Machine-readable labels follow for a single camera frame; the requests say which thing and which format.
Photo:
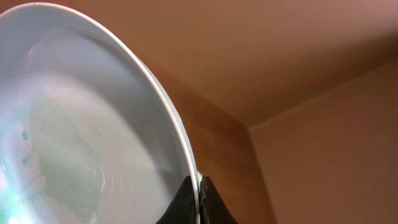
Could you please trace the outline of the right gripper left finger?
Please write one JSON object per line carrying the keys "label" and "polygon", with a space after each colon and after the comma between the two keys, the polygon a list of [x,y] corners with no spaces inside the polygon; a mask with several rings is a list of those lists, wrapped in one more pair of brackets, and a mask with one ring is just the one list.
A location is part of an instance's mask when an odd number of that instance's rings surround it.
{"label": "right gripper left finger", "polygon": [[156,224],[196,224],[195,199],[190,176],[184,178],[174,199]]}

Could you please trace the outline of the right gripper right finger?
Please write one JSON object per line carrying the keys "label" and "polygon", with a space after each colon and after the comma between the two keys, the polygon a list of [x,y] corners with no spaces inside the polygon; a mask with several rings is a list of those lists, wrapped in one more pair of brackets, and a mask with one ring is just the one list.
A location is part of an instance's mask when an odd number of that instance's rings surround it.
{"label": "right gripper right finger", "polygon": [[208,176],[200,182],[200,223],[238,224]]}

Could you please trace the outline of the light blue plate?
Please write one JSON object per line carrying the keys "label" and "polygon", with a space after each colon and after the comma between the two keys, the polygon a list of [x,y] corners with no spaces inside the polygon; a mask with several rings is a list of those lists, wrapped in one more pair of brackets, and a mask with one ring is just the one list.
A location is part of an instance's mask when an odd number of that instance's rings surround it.
{"label": "light blue plate", "polygon": [[1,14],[1,222],[156,223],[198,174],[168,94],[112,32],[46,2]]}

